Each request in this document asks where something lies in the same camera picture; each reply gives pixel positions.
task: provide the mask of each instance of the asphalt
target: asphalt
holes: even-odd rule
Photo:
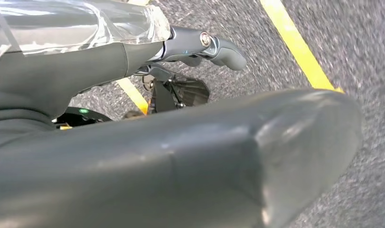
[[[283,0],[287,12],[335,86],[361,105],[364,145],[330,192],[291,228],[379,228],[385,209],[385,0]],[[286,88],[310,87],[259,0],[153,0],[173,25],[206,29],[231,39],[248,67],[233,72],[204,63],[167,64],[203,79],[211,101]],[[148,96],[133,81],[144,96]],[[136,106],[115,83],[75,97],[71,105],[113,119]]]

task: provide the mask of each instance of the road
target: road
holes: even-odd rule
[[[379,228],[385,207],[385,0],[283,0],[331,83],[364,113],[364,145],[347,172],[291,228]],[[310,87],[259,0],[153,0],[172,25],[206,29],[231,39],[248,67],[233,72],[204,63],[167,64],[203,79],[211,101],[262,91]],[[136,86],[137,78],[131,78]],[[75,97],[82,106],[119,119],[136,106],[112,83]]]

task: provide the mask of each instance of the bolt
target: bolt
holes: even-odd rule
[[[204,47],[208,47],[210,45],[210,35],[207,32],[202,32],[200,38]]]

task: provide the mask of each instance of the yellow road marking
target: yellow road marking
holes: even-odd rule
[[[138,6],[146,6],[150,0],[128,0],[129,4],[134,4]]]
[[[144,6],[149,3],[149,0],[129,0],[129,4]],[[117,84],[123,89],[123,91],[128,95],[128,97],[136,104],[143,114],[148,113],[148,102],[143,98],[142,94],[138,89],[132,84],[129,78],[123,78],[117,80]]]
[[[260,0],[260,2],[311,86],[317,89],[343,92],[340,88],[335,89],[328,80],[282,2],[280,0]]]

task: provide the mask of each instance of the clear plastic bag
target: clear plastic bag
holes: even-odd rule
[[[114,0],[0,0],[0,57],[7,51],[48,55],[169,37],[169,22],[155,6]]]

